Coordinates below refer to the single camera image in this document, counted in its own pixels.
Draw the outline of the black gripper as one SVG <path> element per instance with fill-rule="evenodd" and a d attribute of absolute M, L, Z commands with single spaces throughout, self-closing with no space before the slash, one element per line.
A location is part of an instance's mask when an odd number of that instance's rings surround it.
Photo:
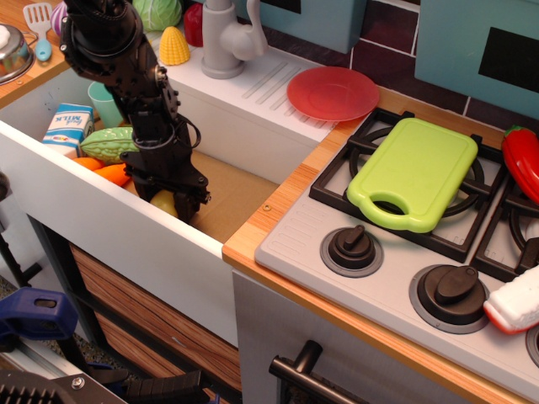
<path fill-rule="evenodd" d="M 191 161 L 192 150 L 178 142 L 155 147 L 138 147 L 138 152 L 121 156 L 126 173 L 135 184 L 138 196 L 150 202 L 160 190 L 173 193 L 178 218 L 189 223 L 200 203 L 210 200 L 209 183 Z"/>

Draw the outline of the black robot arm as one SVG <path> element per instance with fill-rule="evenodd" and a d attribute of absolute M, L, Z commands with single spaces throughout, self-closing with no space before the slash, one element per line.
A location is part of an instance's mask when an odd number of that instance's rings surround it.
<path fill-rule="evenodd" d="M 129 1 L 69 1 L 61 52 L 75 73 L 100 82 L 132 127 L 135 151 L 121 153 L 136 192 L 145 201 L 172 193 L 181 221 L 189 222 L 211 198 L 208 179 L 191 161 L 201 138 L 178 112 L 177 91 L 143 32 Z"/>

